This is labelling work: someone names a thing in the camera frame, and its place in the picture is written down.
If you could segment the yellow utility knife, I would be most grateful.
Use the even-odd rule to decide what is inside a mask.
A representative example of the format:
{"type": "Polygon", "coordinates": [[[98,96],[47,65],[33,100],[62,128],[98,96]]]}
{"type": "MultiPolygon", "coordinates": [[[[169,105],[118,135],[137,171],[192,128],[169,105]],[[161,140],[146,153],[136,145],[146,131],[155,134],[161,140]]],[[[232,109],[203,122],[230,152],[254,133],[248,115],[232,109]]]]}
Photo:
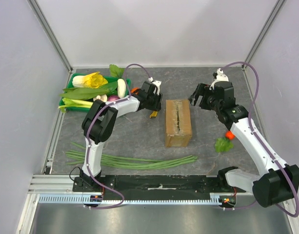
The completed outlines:
{"type": "Polygon", "coordinates": [[[157,117],[157,115],[158,115],[158,111],[153,111],[150,115],[150,118],[155,119],[157,117]]]}

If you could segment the brown cardboard express box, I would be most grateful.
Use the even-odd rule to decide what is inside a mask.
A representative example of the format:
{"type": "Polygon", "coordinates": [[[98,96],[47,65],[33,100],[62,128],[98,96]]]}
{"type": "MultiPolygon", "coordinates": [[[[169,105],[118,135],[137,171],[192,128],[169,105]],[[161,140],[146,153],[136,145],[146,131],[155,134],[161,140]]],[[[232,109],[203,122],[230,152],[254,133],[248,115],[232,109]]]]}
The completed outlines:
{"type": "Polygon", "coordinates": [[[187,147],[192,138],[189,101],[166,100],[165,147],[187,147]]]}

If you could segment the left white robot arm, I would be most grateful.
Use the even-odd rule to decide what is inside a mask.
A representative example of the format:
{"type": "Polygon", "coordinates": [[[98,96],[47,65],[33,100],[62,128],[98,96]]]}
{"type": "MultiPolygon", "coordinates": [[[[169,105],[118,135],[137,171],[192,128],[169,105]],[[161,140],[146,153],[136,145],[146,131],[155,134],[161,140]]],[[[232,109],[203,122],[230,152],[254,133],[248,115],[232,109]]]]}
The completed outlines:
{"type": "Polygon", "coordinates": [[[100,187],[101,156],[105,142],[114,129],[116,119],[127,113],[143,109],[158,112],[161,110],[161,81],[145,81],[141,88],[131,95],[115,101],[96,100],[87,113],[82,129],[85,136],[86,151],[82,171],[87,177],[83,186],[90,192],[100,187]]]}

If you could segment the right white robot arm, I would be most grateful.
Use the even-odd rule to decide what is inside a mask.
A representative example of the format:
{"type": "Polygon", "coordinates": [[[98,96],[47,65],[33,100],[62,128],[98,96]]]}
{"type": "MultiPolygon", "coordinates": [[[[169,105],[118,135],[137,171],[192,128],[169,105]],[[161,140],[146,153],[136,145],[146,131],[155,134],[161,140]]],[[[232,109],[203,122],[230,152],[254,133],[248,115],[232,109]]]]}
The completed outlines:
{"type": "Polygon", "coordinates": [[[253,194],[265,208],[297,199],[299,167],[288,165],[263,138],[246,108],[236,104],[232,83],[219,81],[214,86],[200,83],[189,101],[196,105],[198,98],[201,98],[199,107],[215,111],[219,121],[241,142],[259,172],[254,175],[237,167],[222,169],[217,188],[222,192],[240,188],[253,194]]]}

